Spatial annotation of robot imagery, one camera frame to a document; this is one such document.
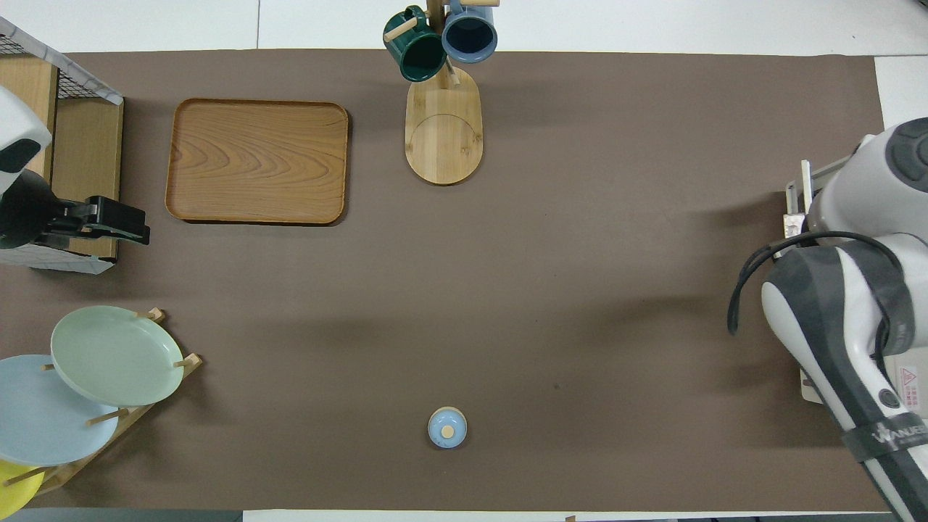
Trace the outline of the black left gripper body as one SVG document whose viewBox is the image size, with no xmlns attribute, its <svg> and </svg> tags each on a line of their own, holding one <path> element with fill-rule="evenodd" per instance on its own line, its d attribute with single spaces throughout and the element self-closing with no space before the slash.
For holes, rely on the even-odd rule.
<svg viewBox="0 0 928 522">
<path fill-rule="evenodd" d="M 60 199 L 42 176 L 24 170 L 2 195 L 1 248 L 10 250 L 39 241 L 66 247 L 71 238 L 89 239 L 86 221 L 67 211 L 79 207 L 72 199 Z"/>
</svg>

